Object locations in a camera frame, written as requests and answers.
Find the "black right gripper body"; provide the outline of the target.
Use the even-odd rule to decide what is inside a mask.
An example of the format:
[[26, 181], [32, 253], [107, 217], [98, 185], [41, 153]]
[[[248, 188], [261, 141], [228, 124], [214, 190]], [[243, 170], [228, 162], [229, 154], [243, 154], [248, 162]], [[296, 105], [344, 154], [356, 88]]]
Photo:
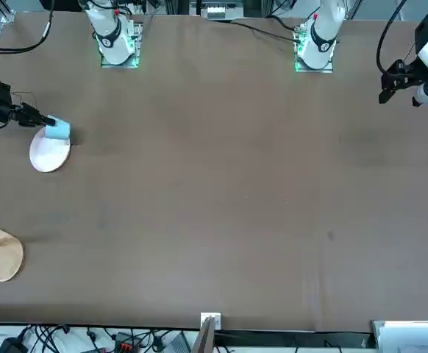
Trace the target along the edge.
[[16, 105], [13, 104], [10, 86], [0, 83], [0, 123], [8, 124], [17, 121]]

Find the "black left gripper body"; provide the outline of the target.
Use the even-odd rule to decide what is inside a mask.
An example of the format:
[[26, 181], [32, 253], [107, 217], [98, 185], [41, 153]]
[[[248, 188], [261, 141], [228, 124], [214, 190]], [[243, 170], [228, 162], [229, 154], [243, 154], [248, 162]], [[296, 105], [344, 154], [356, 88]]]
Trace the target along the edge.
[[381, 76], [381, 88], [384, 91], [403, 90], [421, 84], [421, 79], [415, 74], [413, 64], [405, 64], [396, 60]]

